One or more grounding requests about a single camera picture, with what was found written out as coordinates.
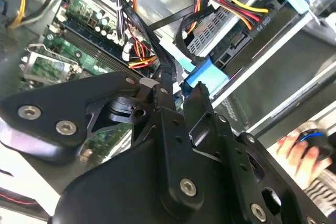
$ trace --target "black cable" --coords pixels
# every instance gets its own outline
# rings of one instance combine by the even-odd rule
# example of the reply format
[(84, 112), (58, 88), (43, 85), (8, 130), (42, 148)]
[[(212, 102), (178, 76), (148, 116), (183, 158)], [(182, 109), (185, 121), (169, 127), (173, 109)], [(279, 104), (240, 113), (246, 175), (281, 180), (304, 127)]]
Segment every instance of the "black cable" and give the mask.
[(189, 59), (192, 60), (193, 65), (197, 65), (200, 61), (198, 58), (194, 55), (192, 55), (188, 48), (186, 47), (184, 40), (182, 38), (182, 31), (189, 25), (191, 25), (194, 22), (198, 22), (202, 20), (203, 18), (209, 16), (211, 13), (214, 12), (213, 6), (209, 6), (205, 8), (204, 10), (201, 10), (197, 13), (190, 14), (188, 17), (186, 17), (180, 24), (179, 29), (176, 33), (175, 41), (177, 48), (186, 55)]
[(169, 25), (170, 23), (173, 23), (181, 18), (185, 18), (190, 13), (193, 13), (194, 9), (192, 9), (192, 6), (188, 6), (187, 8), (184, 8), (177, 13), (174, 13), (167, 18), (163, 18), (162, 20), (159, 20), (158, 22), (153, 23), (152, 25), (148, 26), (148, 29), (151, 31), (155, 31), (163, 26)]
[(51, 1), (51, 0), (45, 0), (44, 3), (42, 4), (42, 6), (41, 6), (36, 12), (34, 12), (34, 13), (32, 13), (32, 14), (26, 16), (26, 17), (24, 17), (24, 18), (21, 20), (21, 22), (25, 22), (25, 21), (27, 21), (27, 20), (30, 20), (30, 19), (32, 19), (32, 18), (35, 18), (35, 17), (39, 16), (39, 15), (40, 15), (41, 13), (43, 13), (44, 10), (49, 6), (50, 1)]
[(239, 12), (240, 10), (244, 10), (245, 12), (248, 12), (248, 13), (251, 13), (255, 16), (258, 16), (259, 18), (262, 16), (259, 12), (254, 12), (252, 10), (247, 10), (247, 9), (242, 9), (240, 6), (238, 6), (237, 4), (235, 3), (231, 3), (231, 2), (228, 2), (226, 0), (222, 0), (223, 2), (225, 2), (225, 6), (227, 6), (228, 8), (230, 9), (233, 9), (234, 11), (236, 12)]
[(115, 0), (117, 5), (117, 38), (125, 41), (125, 20), (121, 0)]
[(251, 17), (249, 17), (249, 16), (247, 16), (246, 14), (244, 14), (244, 13), (242, 13), (241, 12), (241, 8), (238, 8), (238, 7), (233, 7), (234, 5), (232, 4), (232, 3), (228, 3), (228, 2), (226, 2), (226, 1), (224, 1), (225, 2), (225, 4), (224, 3), (222, 3), (222, 2), (220, 2), (220, 1), (218, 1), (218, 0), (212, 0), (212, 1), (214, 1), (215, 3), (217, 3), (218, 5), (220, 5), (220, 6), (222, 6), (222, 5), (224, 5), (224, 6), (226, 6), (228, 9), (233, 9), (235, 12), (237, 12), (237, 13), (239, 13), (240, 15), (242, 15), (244, 18), (246, 18), (251, 24), (255, 24), (255, 20), (254, 19), (252, 19)]
[(126, 0), (121, 0), (123, 11), (127, 15), (132, 24), (144, 35), (147, 41), (150, 43), (158, 61), (160, 62), (160, 82), (172, 87), (173, 79), (176, 77), (175, 60), (172, 55), (167, 52), (161, 45), (159, 38), (153, 31), (148, 29), (146, 23), (140, 18), (140, 16), (134, 11), (130, 4)]

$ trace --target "silver screw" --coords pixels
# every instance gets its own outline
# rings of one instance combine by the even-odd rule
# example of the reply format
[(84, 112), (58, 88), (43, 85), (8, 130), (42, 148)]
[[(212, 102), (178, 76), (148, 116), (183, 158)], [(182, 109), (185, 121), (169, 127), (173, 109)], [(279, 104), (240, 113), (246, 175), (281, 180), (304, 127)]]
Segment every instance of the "silver screw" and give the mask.
[(196, 195), (197, 189), (195, 184), (187, 178), (183, 178), (180, 181), (180, 188), (185, 195), (194, 197)]
[(47, 39), (48, 39), (48, 40), (53, 40), (53, 39), (54, 39), (54, 36), (53, 36), (52, 34), (48, 34), (48, 35), (47, 35)]
[(161, 92), (165, 93), (165, 94), (168, 94), (168, 91), (165, 90), (164, 88), (160, 88)]
[(35, 120), (38, 119), (41, 115), (42, 112), (38, 107), (32, 106), (32, 105), (25, 105), (20, 107), (17, 110), (18, 115), (27, 120)]
[(226, 123), (226, 119), (225, 119), (225, 117), (223, 117), (222, 115), (220, 115), (218, 118), (219, 118), (223, 123)]
[(312, 218), (310, 218), (309, 216), (307, 216), (307, 222), (308, 222), (308, 224), (316, 224), (316, 222)]
[(260, 220), (261, 222), (266, 221), (265, 211), (258, 204), (252, 204), (251, 210), (253, 215), (257, 217), (258, 220)]
[(254, 138), (251, 137), (250, 135), (247, 136), (247, 139), (249, 139), (249, 141), (250, 141), (251, 143), (254, 143), (254, 142), (255, 142)]
[(130, 84), (135, 84), (135, 82), (131, 78), (126, 78), (126, 82)]
[(64, 136), (71, 136), (74, 135), (77, 130), (76, 125), (70, 121), (59, 121), (56, 124), (56, 131)]

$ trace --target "capacitor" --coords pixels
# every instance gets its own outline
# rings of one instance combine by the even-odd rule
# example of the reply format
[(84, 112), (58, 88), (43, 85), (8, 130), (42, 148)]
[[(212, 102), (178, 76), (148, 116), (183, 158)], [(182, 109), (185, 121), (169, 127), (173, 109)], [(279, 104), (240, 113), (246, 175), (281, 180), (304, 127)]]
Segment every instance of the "capacitor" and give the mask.
[(105, 15), (105, 11), (104, 10), (100, 10), (100, 12), (98, 12), (96, 14), (96, 18), (97, 19), (102, 19), (104, 17), (104, 15)]
[(100, 22), (103, 26), (106, 26), (110, 21), (110, 18), (109, 17), (105, 17), (103, 18)]
[(108, 33), (106, 37), (107, 37), (107, 39), (109, 39), (109, 40), (113, 40), (112, 33)]
[(101, 27), (100, 27), (100, 26), (96, 26), (96, 27), (95, 27), (95, 30), (96, 30), (96, 32), (99, 33), (99, 32), (101, 31)]

